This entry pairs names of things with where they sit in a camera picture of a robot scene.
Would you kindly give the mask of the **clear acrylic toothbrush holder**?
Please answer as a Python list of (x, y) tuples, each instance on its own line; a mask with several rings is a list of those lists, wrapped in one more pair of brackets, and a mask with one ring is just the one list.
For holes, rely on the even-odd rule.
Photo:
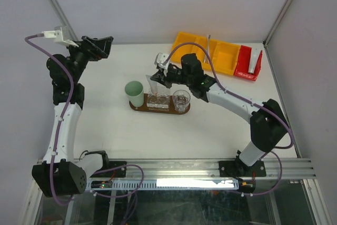
[(150, 110), (169, 111), (171, 101), (171, 91), (165, 87), (158, 88), (158, 95), (152, 95), (149, 90), (147, 93), (146, 105)]

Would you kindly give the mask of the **clear plastic cup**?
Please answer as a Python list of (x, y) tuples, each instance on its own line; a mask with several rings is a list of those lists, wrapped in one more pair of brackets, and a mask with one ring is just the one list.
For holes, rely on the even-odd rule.
[(185, 112), (190, 104), (191, 96), (186, 90), (177, 90), (172, 95), (174, 108), (177, 112)]

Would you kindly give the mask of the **green plastic cup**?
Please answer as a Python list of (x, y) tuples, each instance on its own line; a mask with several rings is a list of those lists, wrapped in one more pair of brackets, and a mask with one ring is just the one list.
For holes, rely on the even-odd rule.
[(144, 87), (139, 81), (130, 81), (126, 84), (124, 91), (129, 102), (134, 107), (140, 107), (144, 104)]

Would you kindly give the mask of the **brown oval wooden tray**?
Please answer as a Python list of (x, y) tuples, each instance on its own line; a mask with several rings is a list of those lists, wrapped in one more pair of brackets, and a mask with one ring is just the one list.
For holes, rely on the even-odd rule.
[(173, 96), (157, 96), (154, 94), (144, 93), (144, 103), (140, 107), (135, 107), (131, 102), (129, 106), (132, 110), (147, 113), (184, 115), (189, 112), (191, 105), (189, 104), (185, 110), (177, 111), (174, 105)]

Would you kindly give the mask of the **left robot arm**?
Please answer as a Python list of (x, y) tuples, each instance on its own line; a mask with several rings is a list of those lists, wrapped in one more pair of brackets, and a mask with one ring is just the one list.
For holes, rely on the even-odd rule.
[(52, 79), (54, 123), (48, 149), (42, 163), (34, 165), (32, 176), (44, 196), (60, 202), (62, 196), (82, 194), (87, 179), (94, 173), (104, 177), (110, 172), (105, 151), (87, 152), (75, 162), (74, 141), (81, 116), (85, 87), (79, 82), (89, 62), (106, 59), (110, 55), (113, 37), (90, 38), (66, 44), (69, 56), (50, 54), (36, 44), (34, 48), (48, 56), (46, 67)]

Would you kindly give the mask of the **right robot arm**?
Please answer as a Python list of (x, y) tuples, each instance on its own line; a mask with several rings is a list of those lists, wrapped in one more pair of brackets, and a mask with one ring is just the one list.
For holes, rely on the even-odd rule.
[(157, 72), (151, 80), (171, 88), (173, 84), (185, 85), (192, 95), (207, 103), (219, 105), (240, 116), (250, 125), (251, 140), (243, 151), (238, 152), (233, 165), (225, 173), (233, 178), (247, 176), (254, 170), (256, 162), (271, 152), (288, 133), (288, 125), (277, 101), (255, 103), (221, 87), (215, 77), (202, 70), (196, 54), (181, 58), (181, 67), (169, 62), (168, 54), (157, 54), (154, 64)]

